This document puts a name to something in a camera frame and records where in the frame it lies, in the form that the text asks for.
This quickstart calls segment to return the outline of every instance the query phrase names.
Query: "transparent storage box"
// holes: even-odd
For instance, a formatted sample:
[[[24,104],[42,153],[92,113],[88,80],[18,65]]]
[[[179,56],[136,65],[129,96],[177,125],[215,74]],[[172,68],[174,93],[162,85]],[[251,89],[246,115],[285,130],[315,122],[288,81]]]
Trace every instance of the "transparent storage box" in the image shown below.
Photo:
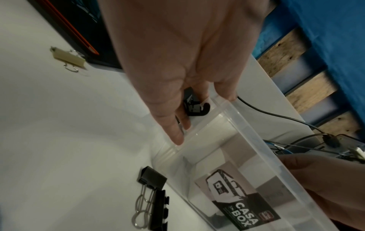
[[[208,103],[152,165],[212,230],[337,230],[230,102],[211,92]]]

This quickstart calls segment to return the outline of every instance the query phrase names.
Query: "box label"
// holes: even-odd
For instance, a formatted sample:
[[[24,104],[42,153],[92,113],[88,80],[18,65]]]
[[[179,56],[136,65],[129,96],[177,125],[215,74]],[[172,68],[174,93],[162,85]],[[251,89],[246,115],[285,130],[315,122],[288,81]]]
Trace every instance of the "box label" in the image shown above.
[[[195,183],[241,231],[280,219],[231,162],[216,168]]]

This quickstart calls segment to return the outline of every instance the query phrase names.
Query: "human hand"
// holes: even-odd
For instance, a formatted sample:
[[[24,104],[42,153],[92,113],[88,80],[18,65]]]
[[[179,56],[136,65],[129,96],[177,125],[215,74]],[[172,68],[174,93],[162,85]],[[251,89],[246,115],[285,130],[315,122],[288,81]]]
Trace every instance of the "human hand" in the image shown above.
[[[330,219],[365,230],[365,165],[306,154],[278,157]]]
[[[191,126],[182,104],[192,87],[200,102],[208,82],[233,101],[269,0],[101,0],[117,56],[154,119],[177,145]]]

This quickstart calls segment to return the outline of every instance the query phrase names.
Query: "table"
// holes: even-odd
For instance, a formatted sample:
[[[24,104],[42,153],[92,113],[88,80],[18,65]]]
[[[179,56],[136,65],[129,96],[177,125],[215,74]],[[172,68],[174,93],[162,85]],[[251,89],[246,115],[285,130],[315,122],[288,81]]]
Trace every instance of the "table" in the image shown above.
[[[135,230],[137,175],[165,134],[123,73],[89,64],[72,73],[53,59],[51,46],[71,47],[28,2],[2,1],[0,18],[2,231]],[[238,93],[263,110],[300,118],[253,58]],[[265,139],[312,134],[235,106]],[[211,230],[165,188],[170,229]]]

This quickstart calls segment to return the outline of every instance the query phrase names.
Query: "wooden pallet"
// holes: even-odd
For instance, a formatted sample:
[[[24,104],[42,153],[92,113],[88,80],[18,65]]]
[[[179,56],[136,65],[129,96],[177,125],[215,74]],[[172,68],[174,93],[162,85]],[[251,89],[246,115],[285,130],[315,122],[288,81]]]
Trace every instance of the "wooden pallet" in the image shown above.
[[[271,2],[268,14],[276,5],[276,2]],[[295,28],[258,58],[258,62],[266,73],[273,77],[291,62],[298,59],[310,47],[311,45],[302,30]],[[324,70],[297,86],[286,97],[298,113],[301,114],[336,91],[337,86],[332,82],[329,73]],[[320,128],[333,135],[347,134],[354,137],[361,129],[360,124],[351,111],[346,111],[329,120]]]

